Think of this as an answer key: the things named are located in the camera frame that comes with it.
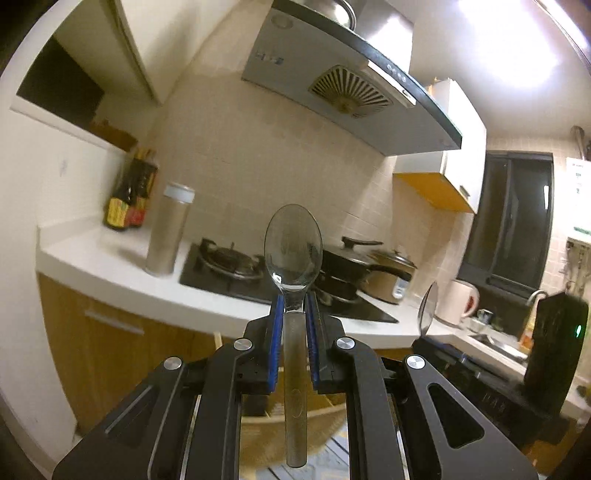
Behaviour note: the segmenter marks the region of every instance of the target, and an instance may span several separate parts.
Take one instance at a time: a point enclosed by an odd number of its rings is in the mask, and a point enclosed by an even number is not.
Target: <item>vent grille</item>
[[[342,65],[320,75],[308,91],[354,118],[372,115],[392,105],[375,86]]]

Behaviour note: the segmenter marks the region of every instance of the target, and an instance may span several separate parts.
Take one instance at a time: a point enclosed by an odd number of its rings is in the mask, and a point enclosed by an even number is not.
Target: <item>transparent spoon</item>
[[[265,234],[265,263],[285,298],[283,315],[283,377],[285,451],[287,465],[307,461],[306,320],[302,305],[306,290],[322,265],[322,236],[312,214],[301,205],[275,212]]]

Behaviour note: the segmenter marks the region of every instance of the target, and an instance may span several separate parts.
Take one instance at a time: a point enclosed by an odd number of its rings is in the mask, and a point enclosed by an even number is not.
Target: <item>rice cooker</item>
[[[397,268],[411,276],[417,269],[409,258],[395,250],[373,250],[369,256],[380,265]],[[398,304],[403,300],[409,285],[410,280],[399,278],[391,273],[372,271],[361,284],[361,290],[375,299]]]

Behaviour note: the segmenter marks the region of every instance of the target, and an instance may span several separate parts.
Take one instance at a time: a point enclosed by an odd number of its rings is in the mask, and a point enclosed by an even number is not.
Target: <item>spoon handle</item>
[[[285,457],[292,468],[307,462],[306,320],[303,312],[283,317],[283,376],[285,397]]]

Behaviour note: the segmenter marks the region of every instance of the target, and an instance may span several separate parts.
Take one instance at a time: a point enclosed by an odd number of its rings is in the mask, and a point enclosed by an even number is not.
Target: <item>window pane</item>
[[[470,233],[465,260],[490,270],[501,229],[507,183],[507,160],[487,159],[478,214]]]
[[[552,163],[517,159],[511,167],[507,217],[493,273],[537,288],[550,229]]]

